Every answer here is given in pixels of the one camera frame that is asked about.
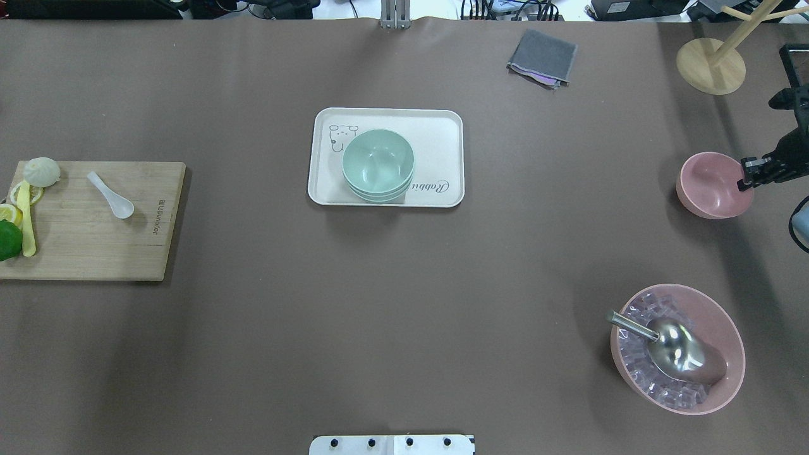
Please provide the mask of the stacked green bowls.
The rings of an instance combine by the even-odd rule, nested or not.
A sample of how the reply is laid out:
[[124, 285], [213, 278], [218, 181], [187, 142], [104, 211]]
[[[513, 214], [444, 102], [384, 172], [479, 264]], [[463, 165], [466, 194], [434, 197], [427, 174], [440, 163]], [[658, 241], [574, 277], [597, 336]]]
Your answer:
[[390, 202], [408, 189], [415, 155], [410, 143], [399, 133], [370, 130], [348, 144], [341, 167], [353, 193], [369, 202]]

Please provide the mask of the yellow peeler strip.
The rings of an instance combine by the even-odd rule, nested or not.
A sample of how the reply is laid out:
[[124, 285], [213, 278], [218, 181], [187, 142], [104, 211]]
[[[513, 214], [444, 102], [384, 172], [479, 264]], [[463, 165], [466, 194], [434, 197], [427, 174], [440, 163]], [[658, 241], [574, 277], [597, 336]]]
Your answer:
[[35, 234], [33, 231], [33, 224], [32, 224], [32, 213], [31, 213], [31, 185], [28, 181], [20, 182], [20, 187], [18, 188], [17, 196], [17, 207], [20, 209], [23, 219], [22, 219], [22, 254], [24, 257], [32, 257], [37, 253], [37, 242], [35, 241]]

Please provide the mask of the green lime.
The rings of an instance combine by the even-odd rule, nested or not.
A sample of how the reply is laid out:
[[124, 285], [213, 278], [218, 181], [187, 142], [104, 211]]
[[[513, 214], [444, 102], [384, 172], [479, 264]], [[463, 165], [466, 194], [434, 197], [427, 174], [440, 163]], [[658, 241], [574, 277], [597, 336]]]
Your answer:
[[17, 257], [22, 251], [22, 231], [9, 220], [0, 222], [0, 262]]

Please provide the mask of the cream rabbit tray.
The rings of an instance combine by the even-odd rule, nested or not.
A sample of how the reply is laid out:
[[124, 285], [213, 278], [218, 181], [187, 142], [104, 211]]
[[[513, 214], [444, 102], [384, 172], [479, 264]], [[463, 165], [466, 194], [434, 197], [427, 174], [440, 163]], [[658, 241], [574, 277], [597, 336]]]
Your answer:
[[307, 193], [321, 205], [371, 205], [342, 174], [342, 150], [365, 131], [385, 129], [413, 147], [415, 167], [406, 192], [381, 207], [448, 209], [465, 195], [463, 122], [453, 111], [397, 107], [327, 107], [313, 126]]

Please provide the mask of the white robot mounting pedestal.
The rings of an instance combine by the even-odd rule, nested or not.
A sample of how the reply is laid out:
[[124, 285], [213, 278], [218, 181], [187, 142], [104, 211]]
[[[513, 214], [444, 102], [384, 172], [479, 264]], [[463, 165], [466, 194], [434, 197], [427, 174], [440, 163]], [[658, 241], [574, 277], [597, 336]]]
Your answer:
[[310, 444], [309, 454], [475, 454], [472, 435], [321, 435]]

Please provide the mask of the grey folded cloth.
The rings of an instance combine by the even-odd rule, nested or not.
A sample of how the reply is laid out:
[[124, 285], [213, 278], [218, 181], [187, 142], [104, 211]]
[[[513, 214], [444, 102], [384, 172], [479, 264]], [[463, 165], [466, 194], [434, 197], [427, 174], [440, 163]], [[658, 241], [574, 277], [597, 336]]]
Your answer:
[[552, 37], [537, 30], [526, 30], [508, 68], [551, 89], [570, 82], [578, 44]]

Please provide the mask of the large pink ice bowl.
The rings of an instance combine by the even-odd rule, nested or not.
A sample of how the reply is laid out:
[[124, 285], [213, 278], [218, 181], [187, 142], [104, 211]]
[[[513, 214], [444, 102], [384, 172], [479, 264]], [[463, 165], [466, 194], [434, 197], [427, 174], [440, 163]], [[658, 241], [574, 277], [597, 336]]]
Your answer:
[[731, 317], [707, 294], [653, 285], [607, 319], [615, 366], [636, 397], [674, 413], [707, 415], [739, 392], [745, 348]]

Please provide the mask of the wooden mug tree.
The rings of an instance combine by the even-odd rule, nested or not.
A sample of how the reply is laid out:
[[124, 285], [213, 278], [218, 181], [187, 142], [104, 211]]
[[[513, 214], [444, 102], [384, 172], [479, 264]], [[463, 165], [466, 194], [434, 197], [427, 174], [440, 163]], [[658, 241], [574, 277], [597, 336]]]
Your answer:
[[736, 51], [737, 46], [763, 21], [804, 13], [805, 8], [773, 12], [779, 1], [763, 1], [752, 14], [740, 13], [723, 6], [722, 12], [742, 20], [731, 36], [725, 40], [699, 38], [684, 44], [676, 55], [679, 74], [696, 89], [711, 95], [726, 95], [739, 89], [745, 80], [745, 61]]

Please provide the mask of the white ceramic spoon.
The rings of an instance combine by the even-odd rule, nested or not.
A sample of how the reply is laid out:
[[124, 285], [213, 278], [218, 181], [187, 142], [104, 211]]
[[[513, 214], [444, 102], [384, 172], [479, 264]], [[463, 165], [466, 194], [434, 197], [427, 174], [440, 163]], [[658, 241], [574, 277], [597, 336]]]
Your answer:
[[127, 219], [134, 214], [133, 202], [110, 189], [96, 172], [87, 173], [87, 179], [89, 179], [93, 186], [104, 196], [113, 216], [118, 219]]

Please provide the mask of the lemon slice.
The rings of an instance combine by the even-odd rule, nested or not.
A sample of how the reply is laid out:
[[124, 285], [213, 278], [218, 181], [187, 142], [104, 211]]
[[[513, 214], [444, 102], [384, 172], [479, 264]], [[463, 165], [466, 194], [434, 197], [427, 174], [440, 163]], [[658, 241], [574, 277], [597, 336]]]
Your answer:
[[18, 228], [21, 227], [24, 216], [22, 211], [10, 203], [0, 205], [0, 220], [11, 222]]

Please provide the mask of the aluminium frame post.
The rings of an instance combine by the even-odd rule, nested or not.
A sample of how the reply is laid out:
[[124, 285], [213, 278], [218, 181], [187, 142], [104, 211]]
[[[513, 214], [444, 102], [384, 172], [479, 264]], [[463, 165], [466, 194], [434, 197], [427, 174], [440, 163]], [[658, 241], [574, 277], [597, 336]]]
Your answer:
[[411, 27], [410, 0], [382, 0], [380, 26], [382, 29], [404, 30]]

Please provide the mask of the bamboo cutting board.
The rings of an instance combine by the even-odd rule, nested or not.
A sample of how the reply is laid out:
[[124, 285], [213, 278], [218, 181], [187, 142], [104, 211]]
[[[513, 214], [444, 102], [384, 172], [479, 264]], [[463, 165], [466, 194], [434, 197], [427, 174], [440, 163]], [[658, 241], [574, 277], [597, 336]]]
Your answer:
[[[3, 279], [162, 281], [186, 166], [181, 162], [61, 161], [61, 179], [32, 207], [37, 253], [3, 261]], [[134, 205], [118, 219], [87, 179]]]

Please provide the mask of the metal ice scoop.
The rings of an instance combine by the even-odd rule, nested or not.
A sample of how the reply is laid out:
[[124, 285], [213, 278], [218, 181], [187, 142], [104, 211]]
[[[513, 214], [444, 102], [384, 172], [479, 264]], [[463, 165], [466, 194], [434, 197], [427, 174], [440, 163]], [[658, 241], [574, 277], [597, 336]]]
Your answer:
[[662, 317], [642, 325], [613, 310], [607, 313], [606, 319], [645, 339], [651, 361], [672, 379], [713, 385], [726, 375], [727, 363], [719, 350], [691, 333], [678, 320]]

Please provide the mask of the small pink bowl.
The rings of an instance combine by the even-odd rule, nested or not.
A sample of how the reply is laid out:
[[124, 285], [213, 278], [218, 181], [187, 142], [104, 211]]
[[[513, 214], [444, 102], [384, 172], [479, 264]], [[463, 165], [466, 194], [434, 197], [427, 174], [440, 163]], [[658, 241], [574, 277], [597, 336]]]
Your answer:
[[743, 178], [736, 159], [717, 152], [700, 152], [684, 162], [676, 180], [679, 201], [693, 215], [706, 219], [728, 219], [745, 213], [754, 191], [739, 191]]

